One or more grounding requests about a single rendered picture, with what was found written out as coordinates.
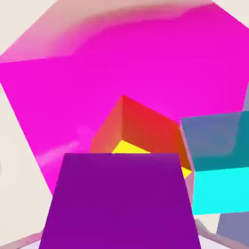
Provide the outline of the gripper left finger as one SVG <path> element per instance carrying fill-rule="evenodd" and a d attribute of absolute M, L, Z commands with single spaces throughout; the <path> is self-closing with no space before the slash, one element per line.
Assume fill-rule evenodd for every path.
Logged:
<path fill-rule="evenodd" d="M 19 249 L 41 239 L 43 231 L 0 246 L 0 249 Z"/>

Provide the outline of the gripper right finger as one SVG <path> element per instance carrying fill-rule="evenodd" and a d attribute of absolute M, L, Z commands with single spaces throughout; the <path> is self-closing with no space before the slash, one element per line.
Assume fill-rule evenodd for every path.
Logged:
<path fill-rule="evenodd" d="M 198 219 L 195 219 L 195 224 L 203 249 L 249 249 L 249 246 L 238 241 L 209 232 Z"/>

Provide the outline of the small purple cube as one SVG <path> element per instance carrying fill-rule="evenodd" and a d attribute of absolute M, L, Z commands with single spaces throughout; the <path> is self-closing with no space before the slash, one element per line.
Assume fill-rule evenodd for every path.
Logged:
<path fill-rule="evenodd" d="M 39 249 L 201 249 L 177 154 L 66 154 Z"/>

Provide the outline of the small cyan cube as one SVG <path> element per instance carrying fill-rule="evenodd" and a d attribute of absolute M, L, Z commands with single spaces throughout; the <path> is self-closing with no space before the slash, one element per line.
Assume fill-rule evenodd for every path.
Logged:
<path fill-rule="evenodd" d="M 195 171 L 193 213 L 249 212 L 249 111 L 182 118 L 181 130 Z"/>

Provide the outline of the small yellow cube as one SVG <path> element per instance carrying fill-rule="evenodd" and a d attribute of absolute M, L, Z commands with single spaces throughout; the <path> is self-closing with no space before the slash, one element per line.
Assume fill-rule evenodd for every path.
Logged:
<path fill-rule="evenodd" d="M 92 153 L 177 153 L 186 178 L 192 173 L 179 125 L 122 96 L 91 140 Z"/>

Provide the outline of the large magenta box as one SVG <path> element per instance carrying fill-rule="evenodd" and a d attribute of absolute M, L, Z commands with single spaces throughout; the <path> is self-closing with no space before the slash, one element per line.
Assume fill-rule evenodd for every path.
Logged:
<path fill-rule="evenodd" d="M 70 56 L 0 64 L 0 82 L 51 191 L 122 95 L 175 120 L 240 111 L 249 28 L 217 4 L 101 29 Z"/>

